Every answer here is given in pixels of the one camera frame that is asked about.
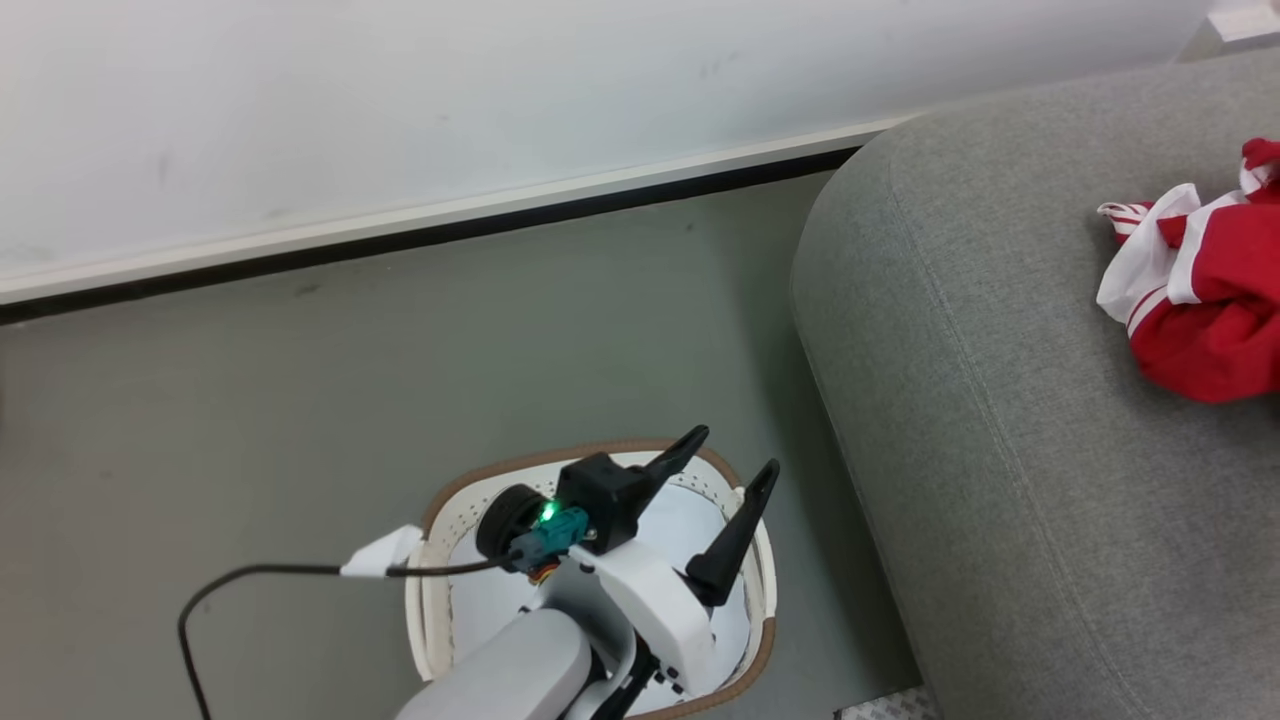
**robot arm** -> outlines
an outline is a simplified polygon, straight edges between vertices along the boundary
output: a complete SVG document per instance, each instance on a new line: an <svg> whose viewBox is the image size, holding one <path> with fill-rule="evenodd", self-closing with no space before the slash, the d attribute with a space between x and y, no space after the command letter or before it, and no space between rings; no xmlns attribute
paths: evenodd
<svg viewBox="0 0 1280 720"><path fill-rule="evenodd" d="M605 454L584 457L561 470L552 498L526 486L499 493L477 527L477 548L492 560L518 555L503 568L545 582L527 612L428 685L398 720L621 720L655 674L677 692L714 691L710 614L728 598L777 461L684 573L634 539L640 515L707 434L694 428L643 468Z"/></svg>

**red and white garment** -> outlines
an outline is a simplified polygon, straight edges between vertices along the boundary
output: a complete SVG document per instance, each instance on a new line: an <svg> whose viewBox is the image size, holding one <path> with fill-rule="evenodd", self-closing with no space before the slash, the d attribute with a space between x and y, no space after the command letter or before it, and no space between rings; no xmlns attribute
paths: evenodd
<svg viewBox="0 0 1280 720"><path fill-rule="evenodd" d="M1280 391L1280 142L1243 156L1240 190L1208 205L1187 183L1098 208L1121 243L1098 305L1147 378L1203 402Z"/></svg>

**sofa cushion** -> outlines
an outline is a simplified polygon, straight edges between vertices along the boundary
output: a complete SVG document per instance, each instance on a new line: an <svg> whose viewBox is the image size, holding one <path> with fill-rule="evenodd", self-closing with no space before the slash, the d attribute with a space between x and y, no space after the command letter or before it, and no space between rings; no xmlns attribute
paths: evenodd
<svg viewBox="0 0 1280 720"><path fill-rule="evenodd" d="M814 206L797 325L948 720L1280 717L1280 402L1153 387L1093 302L1094 209L1257 135L1280 53L925 117Z"/></svg>

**white basket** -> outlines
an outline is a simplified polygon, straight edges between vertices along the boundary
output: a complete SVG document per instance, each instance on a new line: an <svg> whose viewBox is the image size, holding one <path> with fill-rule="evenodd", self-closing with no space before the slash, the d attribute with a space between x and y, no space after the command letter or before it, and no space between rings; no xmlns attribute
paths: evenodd
<svg viewBox="0 0 1280 720"><path fill-rule="evenodd" d="M643 465L666 450L671 441L623 441L554 451L490 465L468 473L445 487L422 519L425 539L413 548L410 566L440 566L466 560L475 552L461 543L480 521L489 500L504 488L524 483L544 495L554 495L559 469L580 457L608 452L621 465ZM699 451L685 471L667 480L668 486L692 491L716 503L724 519L742 503L742 488L733 470L709 450ZM404 614L408 624L413 664L422 680L439 678L453 666L454 614L449 578L422 578L404 583ZM749 625L746 647L728 679L716 692L671 707L639 715L644 720L669 720L727 702L742 693L768 662L773 647L777 577L769 536L762 521L755 530L751 552L742 564L742 589Z"/></svg>

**baseboard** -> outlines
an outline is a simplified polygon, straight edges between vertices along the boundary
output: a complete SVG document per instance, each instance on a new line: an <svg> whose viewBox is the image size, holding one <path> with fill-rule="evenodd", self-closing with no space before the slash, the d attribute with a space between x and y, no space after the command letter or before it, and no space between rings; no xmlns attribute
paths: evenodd
<svg viewBox="0 0 1280 720"><path fill-rule="evenodd" d="M832 158L838 160L841 152L845 152L847 156L849 152L864 145L872 137L906 119L909 117L861 123L827 132L762 142L719 152L613 170L521 190L0 279L0 322L13 322L22 316L67 311L59 310L52 305L46 311L35 311L33 309L20 311L19 307L14 307L17 304L27 304L42 299L72 295L84 297L82 293L115 287L124 290L123 295L116 297L116 300L125 300L156 293L148 288L137 287L138 283L146 283L157 278L191 278L193 273L201 270L232 265L244 270L244 264L255 260L294 256L293 261L266 263L262 265L264 269L261 272L239 272L238 274L206 273L209 278L215 279L209 282L197 279L197 282L188 282L186 287L210 284L210 282L225 282L225 279L230 279L232 277L266 274L293 266L315 265L344 258L447 242L448 240L457 240L460 237L474 237L476 234L485 234L486 232L500 232L502 229L512 229L513 227L554 222L556 219L566 219L567 217L580 217L591 213L582 213L580 211L581 209L575 213L572 206L596 199L620 199L627 193L640 193L637 199L626 200L621 205L618 202L605 204L605 210L617 209L616 206L634 206L672 199L668 197L671 193L664 195L658 192L650 193L650 197L657 197L657 200L646 200L643 196L644 191L652 188L684 184L686 190L682 196L698 195L696 187L694 187L694 191L689 191L687 187L692 187L690 183L696 184L703 178L723 178L735 173L749 173L755 168L786 165L788 163L799 163L797 167L804 168L804 160L810 158L827 158L829 164ZM818 169L822 168L815 167L809 169L809 172L817 172ZM748 178L748 182L736 183L739 187L742 184L751 184L750 178ZM723 182L710 182L707 187L709 190L703 190L701 192L717 192L728 188ZM547 214L538 213L539 209L545 208L568 209L570 213L552 214L553 219L548 220L545 219ZM481 222L497 218L515 218L520 222ZM422 231L433 228L453 228L453 232L436 233L435 236L422 233ZM388 237L397 240L374 245L375 241ZM367 247L362 249L361 246L366 243ZM334 247L342 247L343 251L315 252ZM159 287L157 292L170 292L177 288L173 287L175 284L180 286L182 283L161 282L156 286ZM70 302L69 307L77 309L101 304L104 304L102 300Z"/></svg>
<svg viewBox="0 0 1280 720"><path fill-rule="evenodd" d="M1210 13L1187 47L1179 63L1194 63L1248 50L1280 46L1280 5L1257 3L1230 10Z"/></svg>

